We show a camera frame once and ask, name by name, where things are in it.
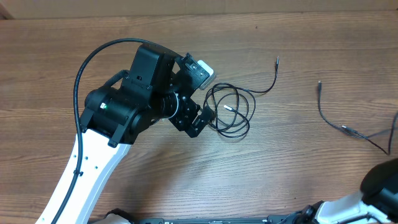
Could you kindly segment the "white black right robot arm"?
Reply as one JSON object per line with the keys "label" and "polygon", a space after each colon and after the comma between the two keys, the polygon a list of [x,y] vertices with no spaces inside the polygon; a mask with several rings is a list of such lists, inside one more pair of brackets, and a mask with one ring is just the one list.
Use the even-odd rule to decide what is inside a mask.
{"label": "white black right robot arm", "polygon": [[357,192],[309,205],[294,223],[397,223],[397,159],[374,166]]}

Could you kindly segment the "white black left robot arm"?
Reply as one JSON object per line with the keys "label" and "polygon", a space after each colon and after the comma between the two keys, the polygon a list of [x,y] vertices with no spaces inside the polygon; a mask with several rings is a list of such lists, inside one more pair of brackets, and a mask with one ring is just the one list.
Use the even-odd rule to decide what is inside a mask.
{"label": "white black left robot arm", "polygon": [[89,92],[76,111],[75,145],[39,223],[86,223],[113,170],[156,121],[197,137],[214,112],[192,95],[215,76],[202,60],[140,40],[131,68]]}

